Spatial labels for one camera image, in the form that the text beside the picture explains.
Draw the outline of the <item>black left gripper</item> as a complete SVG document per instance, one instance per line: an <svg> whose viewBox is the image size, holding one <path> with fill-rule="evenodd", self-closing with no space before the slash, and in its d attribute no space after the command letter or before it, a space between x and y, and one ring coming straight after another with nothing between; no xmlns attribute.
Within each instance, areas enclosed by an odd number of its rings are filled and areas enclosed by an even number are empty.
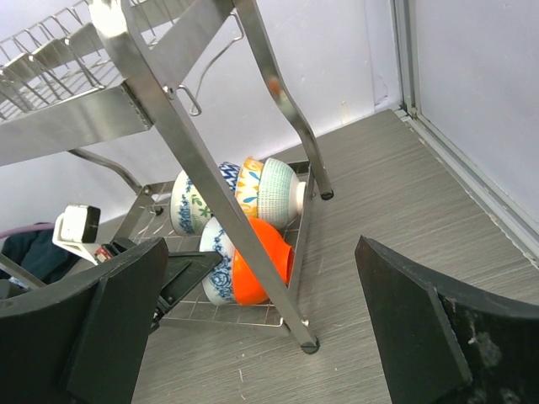
<svg viewBox="0 0 539 404"><path fill-rule="evenodd" d="M104 263L136 244L129 238L118 237L102 244L94 256ZM154 311L150 332L155 332L162 318L167 315L210 271L221 261L218 252L170 252L163 286Z"/></svg>

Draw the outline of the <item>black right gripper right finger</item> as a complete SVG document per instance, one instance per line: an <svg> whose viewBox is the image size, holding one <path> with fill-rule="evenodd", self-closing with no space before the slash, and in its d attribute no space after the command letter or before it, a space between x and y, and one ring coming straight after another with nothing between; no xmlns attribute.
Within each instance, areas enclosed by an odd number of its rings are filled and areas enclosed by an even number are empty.
<svg viewBox="0 0 539 404"><path fill-rule="evenodd" d="M355 249L394 403L536 403L538 307L425 267L378 241Z"/></svg>

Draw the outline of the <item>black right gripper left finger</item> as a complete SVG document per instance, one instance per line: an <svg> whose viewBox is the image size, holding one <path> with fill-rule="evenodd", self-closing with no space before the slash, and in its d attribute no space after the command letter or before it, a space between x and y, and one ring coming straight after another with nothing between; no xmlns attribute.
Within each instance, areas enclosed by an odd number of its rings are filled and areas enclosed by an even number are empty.
<svg viewBox="0 0 539 404"><path fill-rule="evenodd" d="M161 237L1 302L3 403L129 403L163 285Z"/></svg>

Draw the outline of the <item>blue white floral bowl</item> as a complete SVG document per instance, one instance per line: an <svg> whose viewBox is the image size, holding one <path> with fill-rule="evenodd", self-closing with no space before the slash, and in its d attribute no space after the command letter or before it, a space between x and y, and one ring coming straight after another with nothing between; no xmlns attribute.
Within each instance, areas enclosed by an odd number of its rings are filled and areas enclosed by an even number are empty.
<svg viewBox="0 0 539 404"><path fill-rule="evenodd" d="M208 300L215 306L234 303L232 260L235 247L216 217L212 217L206 223L201 234L199 251L216 252L221 256L221 261L202 280L202 287Z"/></svg>

